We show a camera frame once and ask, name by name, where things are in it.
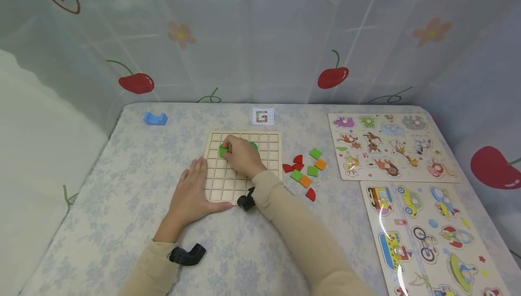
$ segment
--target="green square tile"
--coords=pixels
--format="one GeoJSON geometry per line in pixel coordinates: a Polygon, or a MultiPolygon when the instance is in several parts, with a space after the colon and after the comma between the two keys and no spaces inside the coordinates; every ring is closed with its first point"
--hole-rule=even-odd
{"type": "Polygon", "coordinates": [[[302,174],[301,172],[299,172],[298,170],[294,170],[290,177],[294,180],[296,180],[297,182],[300,181],[300,179],[302,178],[302,176],[304,176],[304,174],[302,174]]]}
{"type": "Polygon", "coordinates": [[[308,166],[308,175],[318,177],[318,168],[315,166],[308,166]]]}
{"type": "Polygon", "coordinates": [[[313,148],[313,150],[311,150],[311,152],[309,153],[313,158],[315,159],[319,159],[320,156],[322,155],[322,152],[319,150],[319,149],[316,149],[316,148],[313,148]]]}

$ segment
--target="right hand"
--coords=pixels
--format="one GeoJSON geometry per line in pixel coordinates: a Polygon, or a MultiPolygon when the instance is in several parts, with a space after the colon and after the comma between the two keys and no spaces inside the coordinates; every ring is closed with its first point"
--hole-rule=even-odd
{"type": "Polygon", "coordinates": [[[258,173],[267,170],[261,162],[261,156],[257,149],[245,139],[229,135],[223,142],[223,148],[228,148],[228,152],[223,156],[231,168],[237,172],[242,172],[249,178],[253,178],[258,173]]]}

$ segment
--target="pink flower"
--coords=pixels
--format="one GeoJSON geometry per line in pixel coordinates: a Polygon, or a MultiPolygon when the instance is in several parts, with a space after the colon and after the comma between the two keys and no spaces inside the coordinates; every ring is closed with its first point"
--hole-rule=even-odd
{"type": "Polygon", "coordinates": [[[186,43],[195,43],[195,38],[193,38],[188,25],[182,24],[181,26],[177,26],[174,21],[169,21],[168,29],[170,29],[168,32],[168,38],[177,42],[181,49],[186,48],[186,43]]]}

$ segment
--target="hand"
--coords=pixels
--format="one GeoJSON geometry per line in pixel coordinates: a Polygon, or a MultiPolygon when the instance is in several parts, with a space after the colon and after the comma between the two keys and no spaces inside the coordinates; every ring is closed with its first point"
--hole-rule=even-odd
{"type": "Polygon", "coordinates": [[[170,202],[168,213],[154,237],[155,242],[177,242],[182,230],[204,216],[230,209],[230,202],[213,203],[206,199],[204,185],[208,163],[203,157],[194,159],[181,174],[170,202]]]}
{"type": "Polygon", "coordinates": [[[243,138],[229,135],[223,142],[223,148],[228,148],[228,152],[223,156],[231,168],[237,172],[242,172],[249,178],[253,178],[258,173],[267,170],[261,162],[261,156],[257,149],[243,138]]]}

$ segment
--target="left hand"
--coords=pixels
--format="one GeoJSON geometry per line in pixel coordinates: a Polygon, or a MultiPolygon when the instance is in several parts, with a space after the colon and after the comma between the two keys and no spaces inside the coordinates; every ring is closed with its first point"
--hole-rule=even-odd
{"type": "Polygon", "coordinates": [[[181,174],[170,202],[168,213],[154,237],[155,242],[177,242],[182,230],[204,216],[233,207],[230,202],[213,203],[206,199],[204,185],[208,163],[203,157],[194,159],[181,174]]]}

